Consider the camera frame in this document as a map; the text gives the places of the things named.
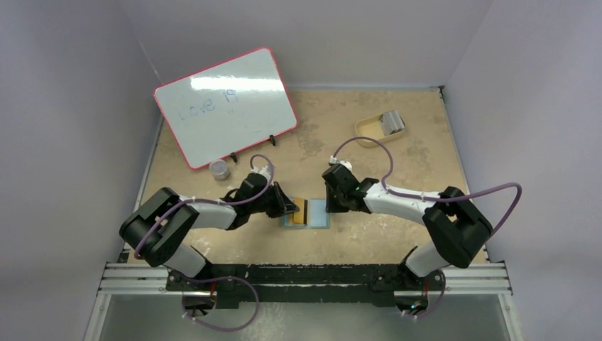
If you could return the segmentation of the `teal leather card holder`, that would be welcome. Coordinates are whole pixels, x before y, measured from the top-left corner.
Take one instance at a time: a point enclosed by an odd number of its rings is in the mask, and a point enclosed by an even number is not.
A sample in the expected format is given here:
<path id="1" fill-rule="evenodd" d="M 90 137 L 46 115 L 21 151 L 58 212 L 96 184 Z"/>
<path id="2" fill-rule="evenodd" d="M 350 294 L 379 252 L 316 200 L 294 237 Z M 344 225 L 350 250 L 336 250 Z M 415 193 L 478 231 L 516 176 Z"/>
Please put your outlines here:
<path id="1" fill-rule="evenodd" d="M 280 226 L 288 229 L 329 229 L 330 215 L 326 211 L 325 199 L 306 199 L 309 201 L 308 223 L 301 226 L 292 226 L 287 223 L 289 215 L 282 217 Z"/>

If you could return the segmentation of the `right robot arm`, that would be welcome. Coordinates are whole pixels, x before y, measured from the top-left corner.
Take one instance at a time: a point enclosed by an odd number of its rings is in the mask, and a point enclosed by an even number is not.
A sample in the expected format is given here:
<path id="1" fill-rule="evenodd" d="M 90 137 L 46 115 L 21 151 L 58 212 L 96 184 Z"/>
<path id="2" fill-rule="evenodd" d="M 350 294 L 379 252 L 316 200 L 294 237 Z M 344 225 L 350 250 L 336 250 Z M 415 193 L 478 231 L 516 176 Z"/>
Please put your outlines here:
<path id="1" fill-rule="evenodd" d="M 449 186 L 442 192 L 418 193 L 387 189 L 375 178 L 358 180 L 340 163 L 322 174 L 328 213 L 363 212 L 390 215 L 424 226 L 430 242 L 415 247 L 397 267 L 395 280 L 415 289 L 427 276 L 449 265 L 467 268 L 493 234 L 491 223 L 463 192 Z"/>

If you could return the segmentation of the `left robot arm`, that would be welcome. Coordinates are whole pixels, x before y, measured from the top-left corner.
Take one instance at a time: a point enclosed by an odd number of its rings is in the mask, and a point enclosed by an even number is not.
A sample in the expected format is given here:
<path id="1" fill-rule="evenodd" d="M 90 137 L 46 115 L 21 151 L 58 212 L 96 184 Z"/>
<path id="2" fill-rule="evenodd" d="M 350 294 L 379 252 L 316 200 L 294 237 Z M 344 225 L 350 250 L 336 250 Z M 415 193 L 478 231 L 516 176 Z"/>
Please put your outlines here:
<path id="1" fill-rule="evenodd" d="M 165 266 L 184 276 L 193 290 L 207 288 L 214 278 L 212 263 L 184 243 L 193 229 L 233 231 L 251 215 L 271 219 L 300 211 L 281 186 L 260 173 L 249 173 L 240 186 L 217 201 L 193 199 L 164 187 L 143 203 L 120 226 L 119 236 L 149 266 Z"/>

